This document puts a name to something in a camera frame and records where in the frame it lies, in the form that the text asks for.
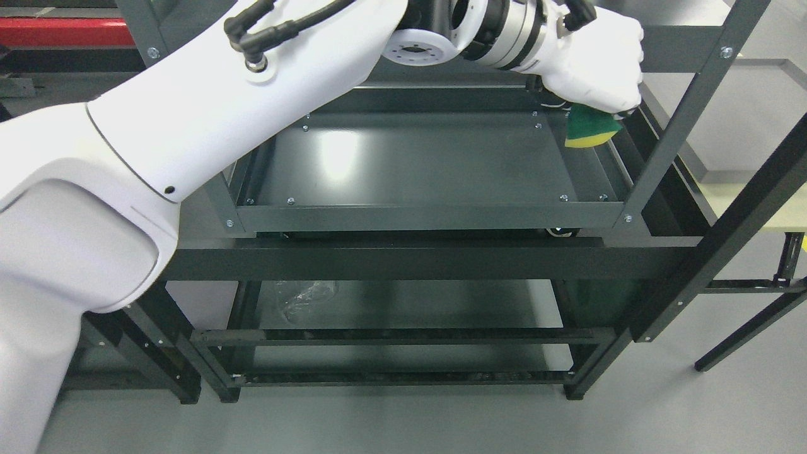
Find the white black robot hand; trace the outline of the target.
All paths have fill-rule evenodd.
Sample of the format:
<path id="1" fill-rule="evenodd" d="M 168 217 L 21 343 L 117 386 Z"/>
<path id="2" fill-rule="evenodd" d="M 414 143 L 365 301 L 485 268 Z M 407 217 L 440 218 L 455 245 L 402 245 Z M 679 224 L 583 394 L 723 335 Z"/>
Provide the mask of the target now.
<path id="1" fill-rule="evenodd" d="M 562 27 L 565 6 L 545 1 L 547 34 L 515 71 L 539 75 L 543 86 L 571 103 L 609 114 L 628 112 L 642 101 L 639 86 L 644 58 L 642 25 L 628 16 L 595 8 L 596 18 L 582 29 Z"/>

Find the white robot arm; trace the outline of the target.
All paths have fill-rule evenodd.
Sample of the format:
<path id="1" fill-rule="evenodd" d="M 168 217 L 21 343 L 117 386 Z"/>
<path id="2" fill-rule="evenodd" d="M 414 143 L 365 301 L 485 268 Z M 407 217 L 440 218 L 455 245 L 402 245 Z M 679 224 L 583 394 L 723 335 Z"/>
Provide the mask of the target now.
<path id="1" fill-rule="evenodd" d="M 408 6 L 237 1 L 96 100 L 2 123 L 3 453 L 37 450 L 81 316 L 161 275 L 182 201 L 363 83 Z"/>

